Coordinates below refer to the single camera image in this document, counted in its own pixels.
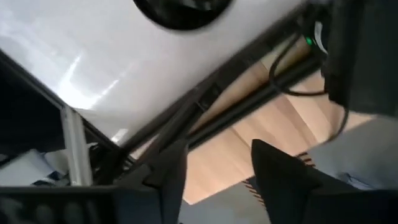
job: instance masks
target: metal frame bar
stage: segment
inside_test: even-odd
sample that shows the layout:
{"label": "metal frame bar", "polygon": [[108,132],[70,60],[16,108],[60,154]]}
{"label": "metal frame bar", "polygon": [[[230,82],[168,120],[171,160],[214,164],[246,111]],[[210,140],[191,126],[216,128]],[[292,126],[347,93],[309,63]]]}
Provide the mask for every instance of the metal frame bar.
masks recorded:
{"label": "metal frame bar", "polygon": [[61,110],[61,117],[70,183],[72,186],[90,186],[93,184],[93,174],[81,117],[69,106]]}

